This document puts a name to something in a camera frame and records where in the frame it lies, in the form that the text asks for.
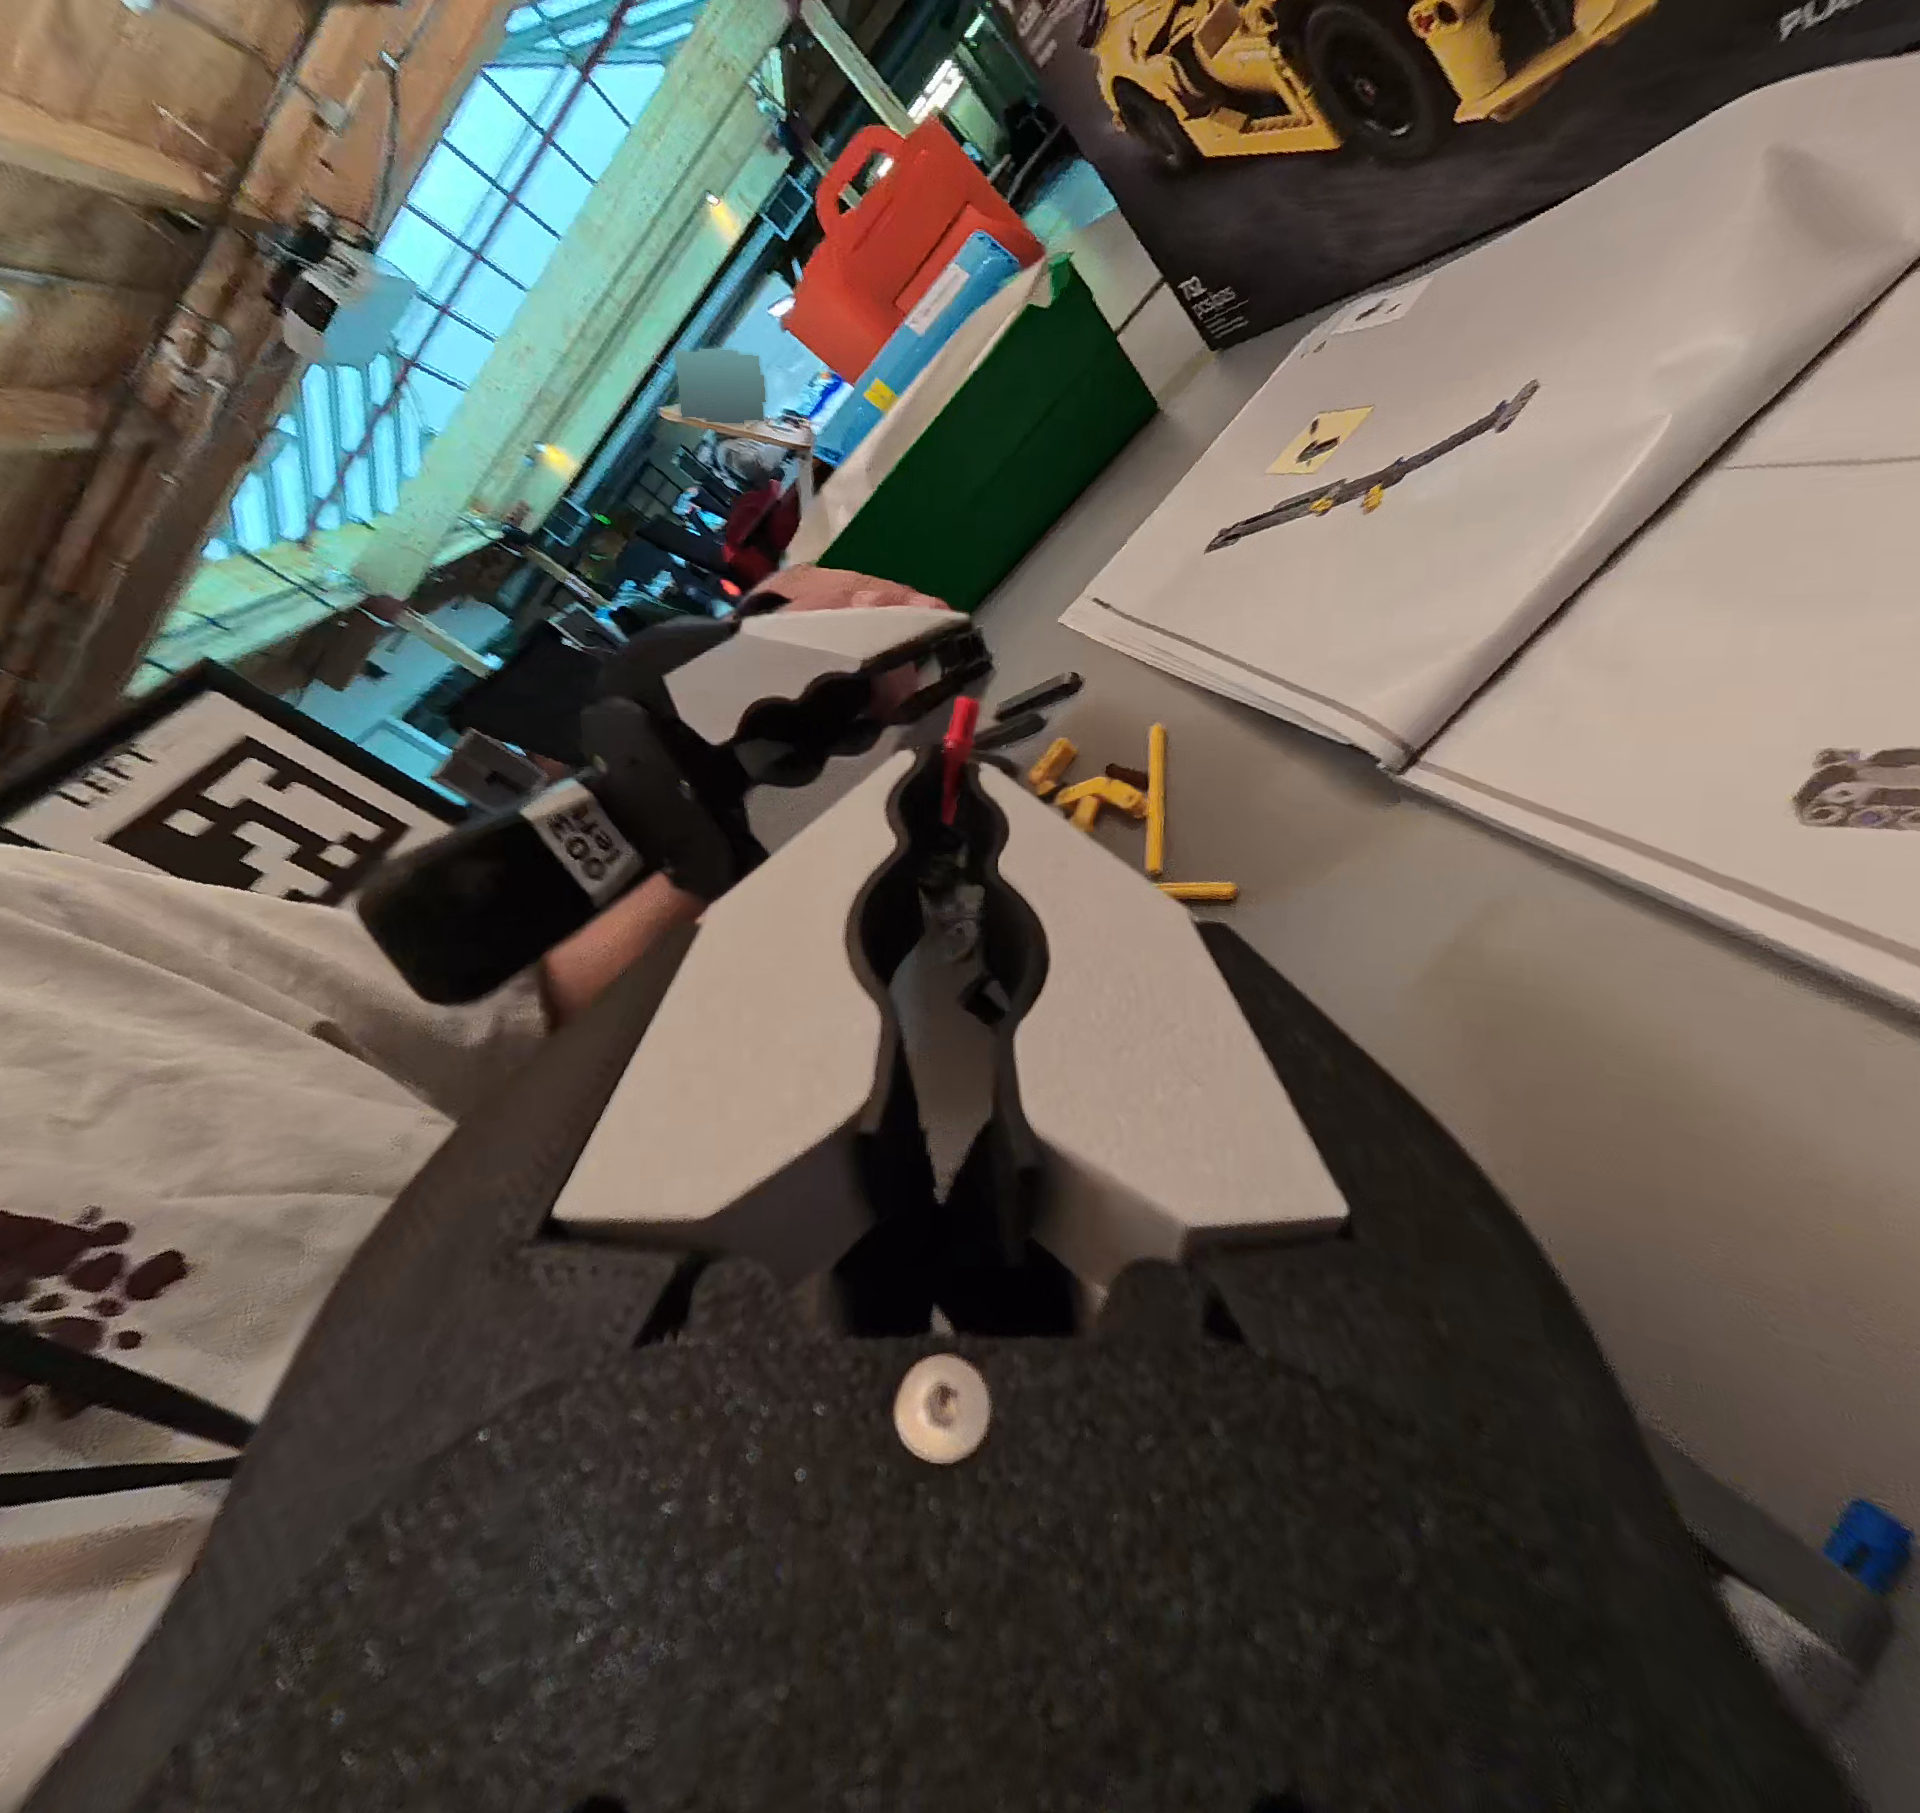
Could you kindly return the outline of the pile of black grey lego pieces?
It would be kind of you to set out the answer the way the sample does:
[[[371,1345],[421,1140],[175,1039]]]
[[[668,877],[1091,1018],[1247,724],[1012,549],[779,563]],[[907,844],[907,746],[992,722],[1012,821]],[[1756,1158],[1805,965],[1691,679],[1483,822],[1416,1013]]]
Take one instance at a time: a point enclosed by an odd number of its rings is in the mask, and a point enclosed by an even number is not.
[[[974,754],[994,754],[1039,734],[1049,714],[1085,690],[1085,674],[1068,671],[1001,699],[990,718],[976,724]]]

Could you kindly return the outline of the blue plastic bag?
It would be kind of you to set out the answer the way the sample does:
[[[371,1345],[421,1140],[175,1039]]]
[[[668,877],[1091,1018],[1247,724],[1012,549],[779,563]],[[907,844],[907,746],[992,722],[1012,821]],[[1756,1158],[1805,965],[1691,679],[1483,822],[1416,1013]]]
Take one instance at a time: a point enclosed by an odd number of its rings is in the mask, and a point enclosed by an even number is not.
[[[1008,247],[987,232],[974,232],[914,303],[875,361],[852,381],[852,399],[873,412],[893,409],[963,322],[1022,270]]]

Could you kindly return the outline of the red background chair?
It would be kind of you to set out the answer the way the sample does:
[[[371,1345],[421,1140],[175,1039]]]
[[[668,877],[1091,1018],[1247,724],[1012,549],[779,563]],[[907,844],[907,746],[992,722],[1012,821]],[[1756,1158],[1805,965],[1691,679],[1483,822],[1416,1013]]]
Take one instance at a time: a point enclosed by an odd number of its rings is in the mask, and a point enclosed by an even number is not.
[[[724,528],[724,574],[739,592],[782,570],[798,519],[798,485],[765,483],[739,497]]]

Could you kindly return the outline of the yellow car lego box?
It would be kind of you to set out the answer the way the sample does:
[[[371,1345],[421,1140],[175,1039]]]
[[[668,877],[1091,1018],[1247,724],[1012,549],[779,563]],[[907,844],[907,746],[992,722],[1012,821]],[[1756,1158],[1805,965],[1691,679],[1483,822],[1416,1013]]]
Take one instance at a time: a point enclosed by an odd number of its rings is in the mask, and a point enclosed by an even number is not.
[[[1213,348],[1500,232],[1916,0],[992,0]]]

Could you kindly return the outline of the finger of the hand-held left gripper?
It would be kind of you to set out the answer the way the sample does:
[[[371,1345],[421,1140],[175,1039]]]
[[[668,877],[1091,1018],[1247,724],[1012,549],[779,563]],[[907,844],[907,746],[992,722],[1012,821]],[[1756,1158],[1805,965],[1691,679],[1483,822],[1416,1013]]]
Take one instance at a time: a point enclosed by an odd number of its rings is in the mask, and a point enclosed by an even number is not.
[[[898,744],[881,718],[745,718],[732,742],[746,779],[734,855],[771,857]]]
[[[673,665],[664,697],[692,733],[771,733],[776,722],[889,722],[974,656],[963,611],[862,605],[757,614]]]

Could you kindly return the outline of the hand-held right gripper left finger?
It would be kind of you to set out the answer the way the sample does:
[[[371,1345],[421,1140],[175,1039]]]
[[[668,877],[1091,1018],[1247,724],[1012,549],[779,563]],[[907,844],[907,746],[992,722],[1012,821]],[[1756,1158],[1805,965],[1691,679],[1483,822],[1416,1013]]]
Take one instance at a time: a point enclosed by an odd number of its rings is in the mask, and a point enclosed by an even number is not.
[[[852,1334],[933,1326],[933,1158],[893,984],[923,933],[897,750],[713,905],[552,1229],[745,1257]]]

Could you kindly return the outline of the green plastic bin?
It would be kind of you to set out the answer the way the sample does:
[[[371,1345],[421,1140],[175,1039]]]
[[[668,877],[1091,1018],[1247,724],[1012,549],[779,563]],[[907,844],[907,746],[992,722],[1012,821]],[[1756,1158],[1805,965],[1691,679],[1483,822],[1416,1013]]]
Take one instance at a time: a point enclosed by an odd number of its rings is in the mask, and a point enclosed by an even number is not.
[[[974,611],[1156,418],[1078,266],[999,290],[805,511],[793,559]]]

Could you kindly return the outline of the person's left hand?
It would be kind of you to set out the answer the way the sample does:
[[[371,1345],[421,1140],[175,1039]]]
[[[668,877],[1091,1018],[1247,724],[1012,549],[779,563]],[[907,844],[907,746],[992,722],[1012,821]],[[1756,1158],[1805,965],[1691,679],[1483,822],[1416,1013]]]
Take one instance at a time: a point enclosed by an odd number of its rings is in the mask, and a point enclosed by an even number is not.
[[[833,609],[881,609],[910,607],[926,611],[946,611],[950,605],[936,596],[886,580],[881,577],[802,563],[784,568],[765,580],[752,597],[757,605],[776,611],[833,611]]]

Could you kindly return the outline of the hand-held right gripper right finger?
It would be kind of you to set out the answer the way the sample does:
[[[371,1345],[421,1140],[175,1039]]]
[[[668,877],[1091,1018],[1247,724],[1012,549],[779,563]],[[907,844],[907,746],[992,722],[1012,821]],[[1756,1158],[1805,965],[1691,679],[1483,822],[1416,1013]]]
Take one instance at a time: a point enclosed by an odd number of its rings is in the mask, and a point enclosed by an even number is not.
[[[1189,910],[1014,776],[978,782],[1045,946],[1012,1030],[1039,1245],[1110,1289],[1138,1261],[1340,1233],[1348,1200]]]

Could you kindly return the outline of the orange plastic carry case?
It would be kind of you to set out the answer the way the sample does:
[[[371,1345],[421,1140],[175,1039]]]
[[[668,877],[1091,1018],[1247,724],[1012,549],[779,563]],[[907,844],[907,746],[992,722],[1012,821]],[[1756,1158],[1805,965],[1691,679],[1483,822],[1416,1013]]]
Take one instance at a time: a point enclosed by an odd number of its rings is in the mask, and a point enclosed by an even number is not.
[[[784,326],[846,381],[901,330],[915,301],[976,234],[1026,270],[1044,243],[940,121],[901,135],[862,128],[815,194],[822,237]]]

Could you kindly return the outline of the white lego instruction booklet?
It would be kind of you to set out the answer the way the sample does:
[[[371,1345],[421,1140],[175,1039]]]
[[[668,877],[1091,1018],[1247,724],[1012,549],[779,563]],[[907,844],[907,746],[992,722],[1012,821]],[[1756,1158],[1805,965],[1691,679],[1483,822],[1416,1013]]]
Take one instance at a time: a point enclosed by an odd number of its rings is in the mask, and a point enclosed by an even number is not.
[[[1331,313],[1071,601],[1916,1008],[1916,54]]]

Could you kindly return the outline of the grey lego beam assembly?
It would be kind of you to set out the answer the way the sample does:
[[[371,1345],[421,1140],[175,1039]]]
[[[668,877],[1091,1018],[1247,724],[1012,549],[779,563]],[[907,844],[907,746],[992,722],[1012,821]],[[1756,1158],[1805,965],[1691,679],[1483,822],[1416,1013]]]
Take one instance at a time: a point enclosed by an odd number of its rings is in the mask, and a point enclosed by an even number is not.
[[[1748,1648],[1803,1717],[1837,1723],[1892,1640],[1915,1532],[1854,1500],[1813,1547],[1665,1437],[1644,1442]]]

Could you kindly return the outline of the white black printed sign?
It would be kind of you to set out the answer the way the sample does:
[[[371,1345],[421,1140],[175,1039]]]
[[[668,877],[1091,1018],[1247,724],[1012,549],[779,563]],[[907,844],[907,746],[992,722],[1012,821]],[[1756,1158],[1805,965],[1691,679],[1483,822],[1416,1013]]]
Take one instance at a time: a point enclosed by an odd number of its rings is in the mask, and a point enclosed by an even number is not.
[[[468,808],[198,661],[4,773],[2,841],[338,906]]]

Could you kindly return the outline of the person's white t-shirt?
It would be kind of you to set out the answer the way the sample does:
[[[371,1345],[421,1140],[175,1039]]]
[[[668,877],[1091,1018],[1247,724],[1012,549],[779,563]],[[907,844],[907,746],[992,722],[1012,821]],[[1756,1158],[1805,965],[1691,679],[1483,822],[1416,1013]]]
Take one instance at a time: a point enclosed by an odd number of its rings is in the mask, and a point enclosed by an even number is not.
[[[347,908],[4,845],[4,1321],[260,1417],[354,1252],[551,1031],[421,1001]],[[225,1448],[4,1365],[4,1474]],[[154,1632],[225,1484],[4,1509],[2,1794]]]

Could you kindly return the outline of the skylight window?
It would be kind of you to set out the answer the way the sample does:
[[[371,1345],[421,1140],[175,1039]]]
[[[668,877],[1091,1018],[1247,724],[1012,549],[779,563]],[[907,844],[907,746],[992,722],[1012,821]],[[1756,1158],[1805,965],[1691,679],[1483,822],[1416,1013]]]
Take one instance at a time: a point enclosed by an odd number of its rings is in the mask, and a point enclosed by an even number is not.
[[[391,511],[711,0],[521,0],[379,255],[417,290],[367,367],[315,365],[205,541],[263,559]]]

